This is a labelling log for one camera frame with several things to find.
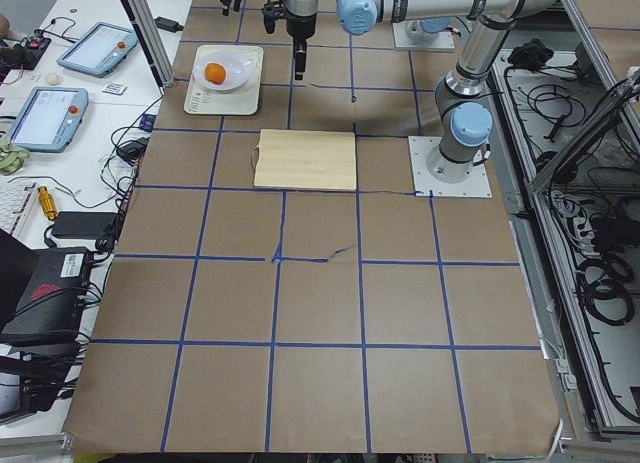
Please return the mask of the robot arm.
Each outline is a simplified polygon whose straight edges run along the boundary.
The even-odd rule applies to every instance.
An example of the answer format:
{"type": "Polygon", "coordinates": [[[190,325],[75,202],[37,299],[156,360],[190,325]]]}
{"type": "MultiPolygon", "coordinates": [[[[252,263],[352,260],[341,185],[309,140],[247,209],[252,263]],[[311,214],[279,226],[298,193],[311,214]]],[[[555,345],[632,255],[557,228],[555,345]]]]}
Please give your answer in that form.
{"type": "Polygon", "coordinates": [[[491,65],[511,30],[517,5],[523,0],[336,0],[342,29],[361,36],[379,22],[432,21],[463,16],[473,22],[461,56],[436,88],[435,102],[443,135],[426,158],[436,179],[458,183],[467,179],[474,158],[486,144],[493,117],[480,102],[491,65]]]}
{"type": "MultiPolygon", "coordinates": [[[[336,0],[336,13],[344,31],[363,35],[381,22],[401,23],[464,17],[475,24],[456,67],[445,78],[457,95],[471,97],[480,92],[506,36],[519,18],[550,7],[557,0],[336,0]]],[[[295,78],[306,69],[307,40],[315,33],[319,0],[268,1],[262,8],[267,33],[278,20],[287,22],[293,39],[295,78]]]]}

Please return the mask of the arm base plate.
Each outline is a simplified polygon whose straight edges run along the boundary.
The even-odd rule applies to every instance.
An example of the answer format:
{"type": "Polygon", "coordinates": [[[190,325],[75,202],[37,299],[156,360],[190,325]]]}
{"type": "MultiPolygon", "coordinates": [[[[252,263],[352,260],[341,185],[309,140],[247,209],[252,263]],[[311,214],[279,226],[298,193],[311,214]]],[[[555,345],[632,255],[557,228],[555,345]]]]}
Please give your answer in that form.
{"type": "Polygon", "coordinates": [[[394,23],[393,32],[395,47],[399,50],[452,53],[455,49],[450,18],[394,23]]]}
{"type": "Polygon", "coordinates": [[[440,153],[440,137],[408,138],[414,193],[419,197],[491,198],[480,148],[472,161],[452,163],[440,153]]]}

